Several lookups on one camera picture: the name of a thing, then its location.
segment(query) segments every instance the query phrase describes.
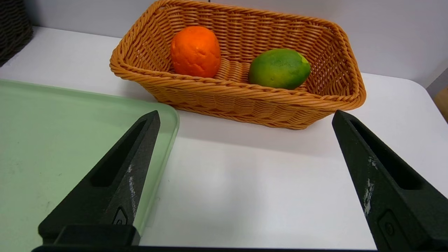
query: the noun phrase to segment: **orange wicker basket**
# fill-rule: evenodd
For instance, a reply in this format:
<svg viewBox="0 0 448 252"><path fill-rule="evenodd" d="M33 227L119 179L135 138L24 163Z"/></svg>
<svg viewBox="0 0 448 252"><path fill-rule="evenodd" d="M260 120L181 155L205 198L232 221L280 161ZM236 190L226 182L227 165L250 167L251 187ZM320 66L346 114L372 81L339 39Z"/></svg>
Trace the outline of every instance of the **orange wicker basket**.
<svg viewBox="0 0 448 252"><path fill-rule="evenodd" d="M222 61L214 78L174 72L171 40L187 26L205 26L216 34ZM310 76L296 90L247 83L251 61L273 48L294 49L311 64ZM213 3L153 3L115 48L110 67L176 109L269 127L304 129L366 99L349 40L337 24Z"/></svg>

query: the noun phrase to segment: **white table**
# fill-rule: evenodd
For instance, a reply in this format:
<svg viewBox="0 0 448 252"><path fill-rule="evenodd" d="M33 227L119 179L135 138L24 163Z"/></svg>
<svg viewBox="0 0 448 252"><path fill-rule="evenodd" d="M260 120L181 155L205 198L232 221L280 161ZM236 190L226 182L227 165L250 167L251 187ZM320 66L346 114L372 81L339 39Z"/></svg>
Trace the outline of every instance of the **white table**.
<svg viewBox="0 0 448 252"><path fill-rule="evenodd" d="M120 39L36 28L0 78L154 101L109 69ZM363 74L351 111L448 196L448 125L410 80ZM181 125L141 245L374 249L331 126L273 129L179 111Z"/></svg>

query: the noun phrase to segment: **orange fruit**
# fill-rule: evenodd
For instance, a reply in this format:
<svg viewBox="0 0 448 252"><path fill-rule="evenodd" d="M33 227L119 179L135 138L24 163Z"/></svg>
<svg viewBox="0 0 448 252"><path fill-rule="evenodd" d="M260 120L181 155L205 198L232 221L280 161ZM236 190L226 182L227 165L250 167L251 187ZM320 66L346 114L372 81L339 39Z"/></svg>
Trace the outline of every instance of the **orange fruit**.
<svg viewBox="0 0 448 252"><path fill-rule="evenodd" d="M213 31L189 26L171 42L171 58L177 74L212 78L221 64L221 51Z"/></svg>

